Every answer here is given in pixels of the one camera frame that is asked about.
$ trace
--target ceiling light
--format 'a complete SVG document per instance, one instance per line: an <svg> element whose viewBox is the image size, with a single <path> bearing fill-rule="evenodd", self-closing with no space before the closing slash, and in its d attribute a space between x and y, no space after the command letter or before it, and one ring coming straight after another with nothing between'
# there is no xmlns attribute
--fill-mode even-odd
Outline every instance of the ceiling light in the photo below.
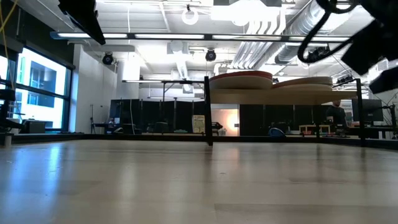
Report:
<svg viewBox="0 0 398 224"><path fill-rule="evenodd" d="M65 38L91 38L88 34L79 34L79 33L61 33L58 34L58 36Z"/></svg>
<svg viewBox="0 0 398 224"><path fill-rule="evenodd" d="M280 41L277 35L213 35L215 40L251 40L251 41Z"/></svg>
<svg viewBox="0 0 398 224"><path fill-rule="evenodd" d="M203 34L136 34L136 39L204 39Z"/></svg>
<svg viewBox="0 0 398 224"><path fill-rule="evenodd" d="M148 96L148 99L158 99L162 100L163 97L161 96ZM165 97L165 99L180 99L180 100L203 100L203 98L200 97Z"/></svg>
<svg viewBox="0 0 398 224"><path fill-rule="evenodd" d="M127 83L162 83L160 80L123 80Z"/></svg>
<svg viewBox="0 0 398 224"><path fill-rule="evenodd" d="M148 99L158 99L158 100L163 100L163 97L161 96L148 96ZM164 99L174 99L174 97L165 97Z"/></svg>
<svg viewBox="0 0 398 224"><path fill-rule="evenodd" d="M300 47L301 43L286 43L286 46L289 47ZM326 43L309 43L309 47L327 47L328 44Z"/></svg>
<svg viewBox="0 0 398 224"><path fill-rule="evenodd" d="M187 13L188 12L193 12L193 17L190 18L190 19L187 18ZM182 12L182 15L181 15L181 19L187 25L194 25L199 20L198 11L196 11L195 9L190 9L190 10L184 9L184 11Z"/></svg>
<svg viewBox="0 0 398 224"><path fill-rule="evenodd" d="M213 6L210 18L244 24L246 21L270 21L279 11L280 7L267 7L262 1L235 1L229 6Z"/></svg>
<svg viewBox="0 0 398 224"><path fill-rule="evenodd" d="M105 38L127 38L127 34L104 34Z"/></svg>
<svg viewBox="0 0 398 224"><path fill-rule="evenodd" d="M305 36L289 37L289 41L296 41L296 42L302 42L302 41L304 41L304 39L305 39ZM349 37L327 36L327 37L314 37L311 41L312 42L326 42L326 43L342 43L348 39L349 39Z"/></svg>
<svg viewBox="0 0 398 224"><path fill-rule="evenodd" d="M201 6L202 3L200 1L184 1L184 0L171 0L171 1L160 1L160 0L153 0L153 1L148 1L148 0L96 0L97 2L105 3L105 4L156 4L159 5L159 3L165 4L165 5L181 5L185 6L187 3L189 3L192 6Z"/></svg>
<svg viewBox="0 0 398 224"><path fill-rule="evenodd" d="M58 34L59 37L63 37L63 38L91 38L88 34L85 33L59 33ZM104 34L105 38L122 38L125 39L127 38L127 34Z"/></svg>

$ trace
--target black curtain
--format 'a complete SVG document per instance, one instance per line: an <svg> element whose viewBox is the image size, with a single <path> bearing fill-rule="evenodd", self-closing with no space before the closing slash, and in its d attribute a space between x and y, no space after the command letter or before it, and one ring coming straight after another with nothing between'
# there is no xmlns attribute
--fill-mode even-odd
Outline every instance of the black curtain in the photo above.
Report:
<svg viewBox="0 0 398 224"><path fill-rule="evenodd" d="M164 122L169 124L169 130L174 131L174 101L166 101L164 103Z"/></svg>
<svg viewBox="0 0 398 224"><path fill-rule="evenodd" d="M312 106L294 106L294 129L299 130L300 125L312 124Z"/></svg>
<svg viewBox="0 0 398 224"><path fill-rule="evenodd" d="M148 125L155 125L156 122L160 121L159 109L159 102L142 102L142 132L146 132Z"/></svg>
<svg viewBox="0 0 398 224"><path fill-rule="evenodd" d="M205 102L199 101L193 103L193 114L194 115L205 115Z"/></svg>
<svg viewBox="0 0 398 224"><path fill-rule="evenodd" d="M272 123L292 124L293 120L293 105L266 105L266 127Z"/></svg>
<svg viewBox="0 0 398 224"><path fill-rule="evenodd" d="M177 102L176 130L192 133L192 102Z"/></svg>
<svg viewBox="0 0 398 224"><path fill-rule="evenodd" d="M265 136L263 105L239 106L240 136Z"/></svg>
<svg viewBox="0 0 398 224"><path fill-rule="evenodd" d="M131 124L131 116L132 122L137 126L141 123L140 116L140 106L139 100L122 100L121 101L121 115L120 115L120 123L121 124Z"/></svg>

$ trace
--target black metal pole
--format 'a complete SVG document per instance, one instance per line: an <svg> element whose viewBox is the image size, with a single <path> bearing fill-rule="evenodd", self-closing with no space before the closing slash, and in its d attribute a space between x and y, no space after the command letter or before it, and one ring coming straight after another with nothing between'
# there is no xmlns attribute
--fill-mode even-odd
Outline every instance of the black metal pole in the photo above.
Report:
<svg viewBox="0 0 398 224"><path fill-rule="evenodd" d="M165 96L165 94L166 94L165 87L166 87L166 82L163 82L162 121L164 121L164 118L165 118L165 110L164 110L164 96Z"/></svg>
<svg viewBox="0 0 398 224"><path fill-rule="evenodd" d="M361 138L361 147L366 146L365 139L365 122L364 122L364 114L363 114L363 104L362 104L362 86L361 80L356 80L356 97L358 99L358 111L359 111L359 137Z"/></svg>
<svg viewBox="0 0 398 224"><path fill-rule="evenodd" d="M173 131L177 128L177 97L174 98Z"/></svg>
<svg viewBox="0 0 398 224"><path fill-rule="evenodd" d="M141 101L140 101L140 107L139 107L139 109L140 109L140 127L141 127L141 130L143 130L144 131L144 100L143 99L141 99Z"/></svg>
<svg viewBox="0 0 398 224"><path fill-rule="evenodd" d="M319 105L314 105L312 106L312 114L313 114L313 122L315 123L315 132L317 134L317 141L320 140L320 106Z"/></svg>
<svg viewBox="0 0 398 224"><path fill-rule="evenodd" d="M394 135L396 135L397 134L396 106L395 105L390 106L390 111L391 111L392 129L394 130L393 131Z"/></svg>
<svg viewBox="0 0 398 224"><path fill-rule="evenodd" d="M213 132L211 130L211 101L209 77L205 76L205 131L206 141L209 146L213 145Z"/></svg>

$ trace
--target wooden floor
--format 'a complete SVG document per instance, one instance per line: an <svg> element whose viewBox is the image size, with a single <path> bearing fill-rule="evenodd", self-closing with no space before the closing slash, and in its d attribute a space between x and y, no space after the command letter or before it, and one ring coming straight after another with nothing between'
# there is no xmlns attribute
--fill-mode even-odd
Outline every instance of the wooden floor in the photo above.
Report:
<svg viewBox="0 0 398 224"><path fill-rule="evenodd" d="M398 153L70 141L0 149L0 223L398 223Z"/></svg>

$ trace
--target fluorescent light fixture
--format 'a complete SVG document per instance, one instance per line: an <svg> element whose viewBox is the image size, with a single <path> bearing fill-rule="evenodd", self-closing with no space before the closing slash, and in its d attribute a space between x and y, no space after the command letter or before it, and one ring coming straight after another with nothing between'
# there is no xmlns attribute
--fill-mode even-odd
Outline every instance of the fluorescent light fixture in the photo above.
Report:
<svg viewBox="0 0 398 224"><path fill-rule="evenodd" d="M105 38L127 38L127 34L104 34Z"/></svg>
<svg viewBox="0 0 398 224"><path fill-rule="evenodd" d="M213 35L215 40L258 40L258 41L280 41L281 36L273 35Z"/></svg>
<svg viewBox="0 0 398 224"><path fill-rule="evenodd" d="M162 83L160 80L123 80L128 83Z"/></svg>
<svg viewBox="0 0 398 224"><path fill-rule="evenodd" d="M165 100L170 100L170 99L180 99L180 100L203 100L203 98L200 97L165 97ZM163 97L161 96L148 96L148 99L158 99L158 100L163 100Z"/></svg>
<svg viewBox="0 0 398 224"><path fill-rule="evenodd" d="M203 34L136 34L136 39L204 39Z"/></svg>
<svg viewBox="0 0 398 224"><path fill-rule="evenodd" d="M289 37L289 41L304 41L305 37L302 36L293 36ZM334 43L342 43L346 40L348 40L349 37L333 37L333 36L328 36L328 37L314 37L311 41L317 41L317 42L334 42Z"/></svg>
<svg viewBox="0 0 398 224"><path fill-rule="evenodd" d="M169 0L169 1L161 1L161 0L153 0L153 1L148 1L148 0L96 0L97 2L101 3L106 3L106 4L165 4L165 5L182 5L185 6L187 3L191 4L192 6L200 6L201 2L200 1L174 1L174 0Z"/></svg>
<svg viewBox="0 0 398 224"><path fill-rule="evenodd" d="M148 96L148 99L158 99L158 100L163 100L163 97L161 96ZM170 99L174 99L174 97L165 97L165 100L170 100Z"/></svg>
<svg viewBox="0 0 398 224"><path fill-rule="evenodd" d="M286 43L286 46L291 46L291 47L299 47L301 45L301 43ZM327 47L328 44L323 44L323 43L310 43L308 45L309 47Z"/></svg>
<svg viewBox="0 0 398 224"><path fill-rule="evenodd" d="M64 38L91 38L88 34L85 33L59 33L58 36ZM127 34L104 34L104 37L110 39L124 39L127 38Z"/></svg>
<svg viewBox="0 0 398 224"><path fill-rule="evenodd" d="M91 38L88 34L82 34L82 33L61 33L58 34L59 37L65 37L65 38Z"/></svg>

